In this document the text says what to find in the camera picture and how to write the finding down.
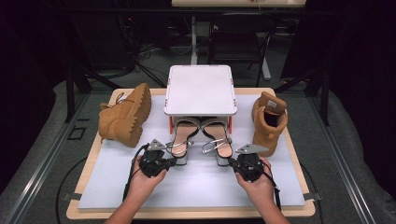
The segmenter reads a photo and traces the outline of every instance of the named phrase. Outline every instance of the forearm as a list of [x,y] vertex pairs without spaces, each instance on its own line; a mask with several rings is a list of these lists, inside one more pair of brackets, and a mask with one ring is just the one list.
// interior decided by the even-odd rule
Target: forearm
[[289,221],[283,216],[274,203],[258,205],[257,209],[266,224],[287,224]]
[[120,205],[120,207],[110,216],[110,218],[106,221],[106,224],[109,223],[127,223],[130,224],[134,219],[134,215],[139,210],[140,206],[143,202],[141,200],[134,200],[132,197],[127,197],[125,201]]

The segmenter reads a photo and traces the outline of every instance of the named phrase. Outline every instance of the tan boot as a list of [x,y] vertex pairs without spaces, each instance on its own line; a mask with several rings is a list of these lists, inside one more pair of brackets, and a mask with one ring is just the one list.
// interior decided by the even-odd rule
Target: tan boot
[[136,147],[143,132],[142,124],[149,117],[151,94],[149,85],[142,83],[115,105],[100,104],[98,132],[102,139],[114,139],[128,147]]
[[277,140],[288,124],[286,108],[286,102],[265,91],[254,103],[251,110],[255,127],[252,143],[269,149],[260,152],[260,156],[270,157],[274,154]]

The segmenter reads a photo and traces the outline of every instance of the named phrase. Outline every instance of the sandal heel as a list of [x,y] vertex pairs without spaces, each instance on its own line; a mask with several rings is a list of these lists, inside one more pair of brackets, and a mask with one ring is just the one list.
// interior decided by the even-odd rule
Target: sandal heel
[[228,158],[222,158],[219,153],[216,153],[216,160],[218,161],[218,166],[228,166]]
[[186,155],[182,158],[174,157],[177,159],[176,165],[186,165],[187,164],[187,152]]

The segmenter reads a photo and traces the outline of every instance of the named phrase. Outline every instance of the chair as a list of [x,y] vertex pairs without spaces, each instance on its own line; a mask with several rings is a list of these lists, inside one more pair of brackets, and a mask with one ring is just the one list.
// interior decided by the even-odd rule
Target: chair
[[267,14],[221,14],[209,25],[207,63],[250,63],[249,68],[257,63],[260,67],[256,87],[259,87],[265,51],[275,28],[275,20]]

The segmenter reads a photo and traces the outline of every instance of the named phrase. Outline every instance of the gray floor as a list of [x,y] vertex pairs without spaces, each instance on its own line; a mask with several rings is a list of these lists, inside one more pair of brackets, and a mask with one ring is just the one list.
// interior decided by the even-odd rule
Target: gray floor
[[[279,81],[290,41],[283,37],[272,39],[267,62],[271,81],[263,81],[262,87],[275,88]],[[205,63],[205,45],[200,46],[198,63]],[[177,54],[174,51],[155,49],[141,63],[166,83],[169,68],[173,64],[189,64],[190,52]],[[232,66],[236,87],[254,86],[257,68],[247,70],[247,65]],[[133,88],[147,82],[151,88],[159,88],[144,73],[133,72],[125,77],[111,79],[115,83]],[[99,104],[107,102],[111,90],[96,80],[91,80],[94,90],[90,95],[76,92],[78,113],[64,124],[66,118],[65,83],[54,90],[56,105],[49,120],[38,136],[19,171],[0,196],[0,223],[56,223],[55,197],[67,171],[88,155],[97,131]],[[331,94],[329,103],[330,127],[322,125],[318,117],[318,100],[305,98],[304,84],[297,85],[278,97],[288,103],[291,139],[301,164],[312,176],[318,192],[323,196],[320,205],[324,223],[396,223],[393,203],[385,203],[387,194],[376,183],[362,159],[359,136],[338,99]],[[80,140],[71,140],[73,127],[84,127]],[[73,192],[78,182],[83,163],[78,165],[64,181],[62,193]],[[309,176],[305,176],[311,191],[314,191]],[[59,201],[62,223],[102,223],[103,220],[70,220],[65,217],[68,203]],[[181,220],[180,223],[219,223],[219,220]],[[320,223],[319,211],[312,217],[291,217],[292,223]],[[227,223],[262,223],[259,219],[224,220]]]

